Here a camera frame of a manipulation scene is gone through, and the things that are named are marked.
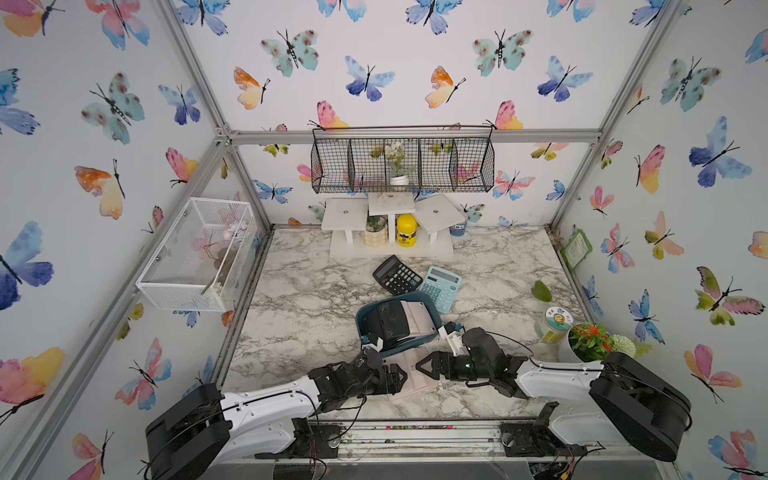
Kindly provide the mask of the pink calculator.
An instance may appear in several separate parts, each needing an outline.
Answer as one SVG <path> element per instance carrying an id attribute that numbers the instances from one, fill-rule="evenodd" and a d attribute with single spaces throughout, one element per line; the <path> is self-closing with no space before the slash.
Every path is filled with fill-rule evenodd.
<path id="1" fill-rule="evenodd" d="M 398 370 L 395 371 L 398 379 L 402 378 L 399 374 L 400 371 L 405 374 L 400 391 L 398 393 L 387 395 L 387 398 L 390 401 L 396 402 L 409 396 L 421 395 L 438 385 L 437 380 L 432 379 L 416 369 L 416 363 L 428 355 L 429 351 L 425 347 L 420 346 L 383 359 L 383 364 L 385 366 L 398 367 Z"/>
<path id="2" fill-rule="evenodd" d="M 425 337 L 437 334 L 437 327 L 432 316 L 423 302 L 401 301 L 406 315 L 409 337 Z"/>

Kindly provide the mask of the dark teal storage tray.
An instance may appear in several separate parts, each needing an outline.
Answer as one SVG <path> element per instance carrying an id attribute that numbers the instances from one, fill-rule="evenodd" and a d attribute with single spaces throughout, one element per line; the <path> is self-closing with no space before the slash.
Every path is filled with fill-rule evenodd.
<path id="1" fill-rule="evenodd" d="M 383 302 L 387 301 L 393 301 L 393 300 L 400 300 L 400 301 L 409 301 L 409 302 L 423 302 L 427 309 L 429 310 L 432 319 L 434 321 L 435 326 L 437 327 L 437 334 L 436 335 L 429 335 L 425 337 L 409 337 L 404 340 L 401 340 L 397 342 L 395 345 L 393 345 L 391 348 L 385 348 L 383 347 L 383 350 L 380 352 L 380 354 L 383 357 L 389 357 L 392 355 L 396 355 L 398 353 L 401 353 L 405 350 L 419 347 L 421 345 L 424 345 L 433 339 L 435 339 L 438 336 L 438 329 L 443 325 L 441 317 L 439 312 L 437 311 L 434 303 L 432 300 L 423 292 L 415 291 L 395 297 L 391 297 L 389 299 L 381 300 L 378 302 L 371 303 L 369 305 L 364 306 L 361 308 L 355 318 L 356 326 L 358 330 L 358 336 L 361 337 L 363 335 L 371 335 L 372 333 L 369 332 L 368 327 L 368 319 L 369 315 L 374 312 L 376 307 Z"/>

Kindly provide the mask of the light blue calculator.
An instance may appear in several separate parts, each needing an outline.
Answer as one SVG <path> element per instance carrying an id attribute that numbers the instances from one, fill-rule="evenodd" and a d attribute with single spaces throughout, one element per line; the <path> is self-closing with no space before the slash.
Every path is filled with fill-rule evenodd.
<path id="1" fill-rule="evenodd" d="M 462 277 L 454 272 L 440 267 L 431 266 L 419 287 L 434 303 L 441 314 L 451 312 L 458 291 L 462 285 Z"/>

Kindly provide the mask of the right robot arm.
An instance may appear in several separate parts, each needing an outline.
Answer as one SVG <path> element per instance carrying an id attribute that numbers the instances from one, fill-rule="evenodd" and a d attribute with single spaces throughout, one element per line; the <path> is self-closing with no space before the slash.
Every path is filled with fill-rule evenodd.
<path id="1" fill-rule="evenodd" d="M 544 362 L 505 353 L 482 328 L 466 331 L 461 343 L 463 353 L 432 352 L 416 370 L 469 388 L 490 386 L 508 398 L 550 399 L 544 426 L 565 445 L 625 442 L 673 462 L 692 427 L 690 400 L 622 352 L 586 363 Z"/>

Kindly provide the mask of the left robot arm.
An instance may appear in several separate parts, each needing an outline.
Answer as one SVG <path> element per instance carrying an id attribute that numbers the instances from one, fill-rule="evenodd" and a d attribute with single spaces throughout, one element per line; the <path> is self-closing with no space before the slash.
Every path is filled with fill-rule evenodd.
<path id="1" fill-rule="evenodd" d="M 331 363 L 275 387 L 221 392 L 196 387 L 145 430 L 146 479 L 197 479 L 210 466 L 244 456 L 310 458 L 340 445 L 346 428 L 324 426 L 322 413 L 350 399 L 401 392 L 408 375 L 366 349 L 350 362 Z"/>

